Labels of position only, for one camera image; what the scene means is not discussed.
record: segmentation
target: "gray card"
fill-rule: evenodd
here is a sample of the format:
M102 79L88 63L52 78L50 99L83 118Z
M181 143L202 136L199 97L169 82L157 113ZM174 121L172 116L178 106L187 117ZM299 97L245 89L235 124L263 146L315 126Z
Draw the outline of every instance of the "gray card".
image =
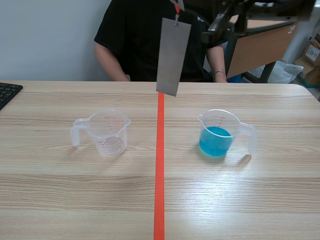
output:
M176 96L184 65L191 25L162 19L156 91Z

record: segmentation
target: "white plastic bag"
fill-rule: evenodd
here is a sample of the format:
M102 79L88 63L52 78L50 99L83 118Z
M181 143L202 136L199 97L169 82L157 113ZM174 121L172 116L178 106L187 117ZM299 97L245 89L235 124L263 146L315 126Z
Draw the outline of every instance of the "white plastic bag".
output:
M260 66L256 69L249 71L252 75L257 78L261 77L261 74L265 66ZM288 84L293 81L299 73L304 69L303 66L298 66L294 64L284 63L282 61L276 61L274 68L268 79L269 84Z

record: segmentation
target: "black keyboard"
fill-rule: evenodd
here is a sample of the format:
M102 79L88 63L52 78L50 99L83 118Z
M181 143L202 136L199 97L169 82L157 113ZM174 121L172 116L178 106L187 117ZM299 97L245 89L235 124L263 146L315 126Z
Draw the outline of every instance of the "black keyboard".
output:
M21 85L0 82L0 110L7 105L22 88Z

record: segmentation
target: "person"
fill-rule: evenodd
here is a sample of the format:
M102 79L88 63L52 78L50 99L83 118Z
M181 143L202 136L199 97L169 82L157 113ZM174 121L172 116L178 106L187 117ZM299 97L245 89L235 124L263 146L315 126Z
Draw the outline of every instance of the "person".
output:
M174 20L169 0L112 0L94 39L95 55L113 81L155 82L162 18ZM198 16L181 11L179 21L191 24L181 82L213 82L204 70L205 56L215 81L226 83L224 49L201 42L208 26Z

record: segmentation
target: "measuring cup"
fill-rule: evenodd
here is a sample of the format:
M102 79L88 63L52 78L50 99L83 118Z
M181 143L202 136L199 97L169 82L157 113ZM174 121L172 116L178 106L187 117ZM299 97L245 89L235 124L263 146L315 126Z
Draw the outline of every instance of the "measuring cup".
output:
M99 111L90 118L78 119L70 130L73 146L80 145L79 129L85 129L101 154L118 155L128 145L127 126L130 123L126 115L113 109Z
M227 153L238 134L250 136L248 152L256 148L256 130L252 125L241 122L225 110L213 109L198 116L201 122L200 147L207 154L222 156Z

